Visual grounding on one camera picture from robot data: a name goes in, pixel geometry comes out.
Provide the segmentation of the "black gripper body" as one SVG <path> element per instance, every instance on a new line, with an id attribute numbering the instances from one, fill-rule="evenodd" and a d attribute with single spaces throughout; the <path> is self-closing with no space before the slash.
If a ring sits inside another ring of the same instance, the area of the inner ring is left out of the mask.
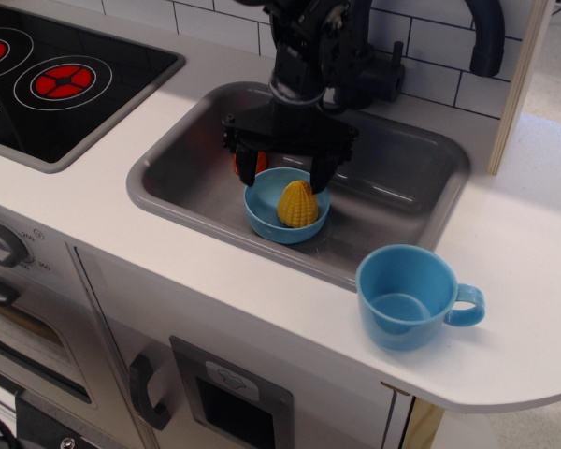
<path id="1" fill-rule="evenodd" d="M 294 109 L 274 99 L 228 113 L 223 126 L 223 145 L 231 152 L 274 152 L 333 164 L 351 159 L 358 138 L 356 128 L 316 107 Z"/>

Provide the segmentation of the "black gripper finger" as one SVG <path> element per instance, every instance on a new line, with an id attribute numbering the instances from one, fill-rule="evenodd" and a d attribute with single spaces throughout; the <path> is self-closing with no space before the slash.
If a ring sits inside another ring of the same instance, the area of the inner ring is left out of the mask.
<path id="1" fill-rule="evenodd" d="M 247 186 L 255 182 L 258 152 L 245 148 L 236 150 L 236 165 L 240 180 Z"/>
<path id="2" fill-rule="evenodd" d="M 334 157 L 316 156 L 310 166 L 310 181 L 312 192 L 317 195 L 322 192 L 333 179 L 338 168 L 338 159 Z"/>

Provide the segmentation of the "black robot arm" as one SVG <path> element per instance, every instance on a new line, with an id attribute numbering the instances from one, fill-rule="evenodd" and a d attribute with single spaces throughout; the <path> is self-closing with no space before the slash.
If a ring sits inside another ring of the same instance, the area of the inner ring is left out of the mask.
<path id="1" fill-rule="evenodd" d="M 309 184 L 320 193 L 352 157 L 357 130 L 339 120 L 348 104 L 324 106 L 327 90 L 348 90 L 373 56 L 368 1 L 263 1 L 276 48 L 263 106 L 229 113 L 223 145 L 241 181 L 255 183 L 259 154 L 308 157 Z"/>

